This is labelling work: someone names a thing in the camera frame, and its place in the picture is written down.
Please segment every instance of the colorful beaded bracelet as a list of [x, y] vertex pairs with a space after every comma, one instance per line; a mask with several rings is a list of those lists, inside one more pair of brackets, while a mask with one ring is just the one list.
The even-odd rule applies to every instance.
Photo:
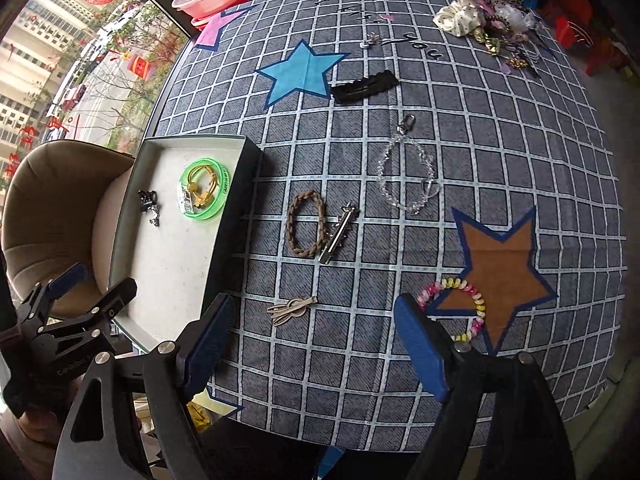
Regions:
[[420, 309], [424, 312], [427, 304], [435, 300], [440, 295], [440, 291], [446, 288], [463, 290], [471, 296], [476, 304], [476, 317], [471, 323], [471, 328], [467, 330], [465, 334], [451, 336], [453, 341], [471, 341], [482, 330], [484, 326], [484, 316], [486, 315], [486, 305], [482, 299], [482, 294], [478, 292], [478, 289], [474, 285], [467, 280], [460, 280], [460, 278], [443, 278], [440, 282], [434, 282], [433, 285], [429, 285], [423, 290], [416, 298], [416, 301], [418, 305], [420, 305]]

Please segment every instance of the beige chair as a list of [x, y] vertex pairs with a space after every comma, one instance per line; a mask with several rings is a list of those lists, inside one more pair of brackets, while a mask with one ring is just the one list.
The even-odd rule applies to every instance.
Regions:
[[85, 313], [105, 292], [134, 158], [78, 140], [54, 140], [22, 161], [4, 202], [2, 249], [20, 298], [76, 262], [92, 277], [57, 300], [52, 316]]

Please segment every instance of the green bracelet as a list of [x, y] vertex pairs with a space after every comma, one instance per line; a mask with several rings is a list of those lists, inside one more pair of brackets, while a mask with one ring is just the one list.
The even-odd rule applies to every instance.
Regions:
[[230, 184], [229, 172], [226, 170], [226, 168], [222, 164], [220, 164], [218, 161], [214, 160], [213, 158], [199, 158], [198, 160], [188, 165], [185, 168], [185, 170], [182, 172], [182, 175], [180, 176], [180, 185], [184, 189], [186, 189], [188, 186], [187, 176], [191, 171], [191, 169], [203, 164], [208, 164], [210, 166], [213, 166], [213, 169], [218, 174], [218, 188], [217, 188], [216, 197], [213, 199], [213, 202], [211, 202], [202, 211], [197, 213], [189, 213], [188, 211], [184, 212], [184, 215], [187, 216], [188, 218], [195, 218], [197, 220], [206, 220], [207, 218], [211, 218], [213, 215], [217, 214], [225, 205], [226, 197], [229, 194], [229, 184]]

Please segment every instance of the light blue star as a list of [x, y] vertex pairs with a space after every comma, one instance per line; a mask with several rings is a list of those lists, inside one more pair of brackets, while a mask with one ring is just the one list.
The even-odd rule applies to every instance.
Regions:
[[267, 109], [299, 90], [319, 97], [329, 97], [324, 74], [349, 54], [316, 54], [305, 40], [300, 40], [289, 57], [256, 70], [273, 81], [264, 108]]

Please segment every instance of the brown braided bracelet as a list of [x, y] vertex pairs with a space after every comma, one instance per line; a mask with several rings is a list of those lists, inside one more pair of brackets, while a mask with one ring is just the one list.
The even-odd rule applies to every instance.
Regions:
[[[302, 250], [296, 247], [296, 241], [293, 237], [293, 215], [295, 215], [300, 203], [304, 200], [308, 200], [309, 198], [312, 198], [314, 202], [316, 202], [316, 207], [318, 208], [318, 239], [311, 245], [311, 247], [306, 250]], [[309, 189], [308, 191], [297, 194], [293, 198], [293, 202], [291, 202], [289, 211], [287, 212], [287, 225], [284, 229], [284, 235], [287, 245], [289, 246], [289, 250], [299, 258], [312, 258], [316, 254], [316, 251], [322, 247], [322, 244], [324, 243], [324, 200], [322, 200], [320, 193], [313, 189]]]

